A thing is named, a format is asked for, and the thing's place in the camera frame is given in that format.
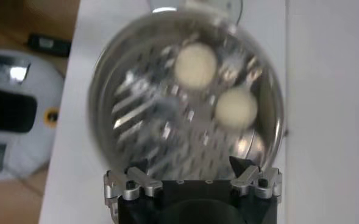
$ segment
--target wooden floor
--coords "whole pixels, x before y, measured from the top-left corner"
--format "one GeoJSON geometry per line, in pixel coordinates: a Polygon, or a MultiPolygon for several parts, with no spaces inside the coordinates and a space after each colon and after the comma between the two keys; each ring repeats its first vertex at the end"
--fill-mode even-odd
{"type": "MultiPolygon", "coordinates": [[[[0,48],[35,54],[66,73],[68,60],[37,54],[25,47],[32,32],[71,40],[79,0],[0,0],[0,48]]],[[[47,168],[24,181],[0,182],[0,224],[36,224],[47,168]]]]}

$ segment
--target screw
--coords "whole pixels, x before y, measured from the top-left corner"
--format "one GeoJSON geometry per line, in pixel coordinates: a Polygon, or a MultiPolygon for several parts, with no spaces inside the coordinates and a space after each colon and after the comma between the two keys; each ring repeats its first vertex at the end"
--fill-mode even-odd
{"type": "Polygon", "coordinates": [[[133,180],[126,181],[126,189],[132,190],[136,188],[136,183],[133,180]]]}
{"type": "Polygon", "coordinates": [[[261,178],[258,180],[258,186],[267,187],[268,185],[269,185],[269,182],[266,179],[261,178]]]}

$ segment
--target stainless steel bowl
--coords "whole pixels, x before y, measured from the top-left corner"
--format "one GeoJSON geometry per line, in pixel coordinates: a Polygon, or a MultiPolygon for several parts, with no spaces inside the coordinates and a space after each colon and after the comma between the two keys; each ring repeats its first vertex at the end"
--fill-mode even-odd
{"type": "Polygon", "coordinates": [[[96,65],[89,113],[111,166],[147,159],[148,174],[164,180],[232,178],[230,155],[268,167],[283,132],[280,87],[256,42],[230,21],[190,10],[153,13],[117,34],[96,65]],[[219,63],[202,91],[182,88],[172,73],[180,48],[195,41],[212,47],[219,63]],[[251,88],[259,106],[254,125],[220,127],[213,117],[219,95],[258,68],[263,74],[251,88]]]}

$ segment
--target ball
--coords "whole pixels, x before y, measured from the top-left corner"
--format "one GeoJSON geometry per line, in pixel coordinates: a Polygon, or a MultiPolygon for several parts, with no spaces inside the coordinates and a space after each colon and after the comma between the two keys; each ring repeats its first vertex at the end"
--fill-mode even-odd
{"type": "Polygon", "coordinates": [[[258,113],[258,103],[252,93],[243,87],[232,88],[218,99],[215,118],[224,127],[247,129],[258,113]]]}
{"type": "Polygon", "coordinates": [[[193,43],[178,54],[174,76],[178,83],[188,89],[201,90],[213,80],[217,70],[217,57],[206,44],[193,43]]]}

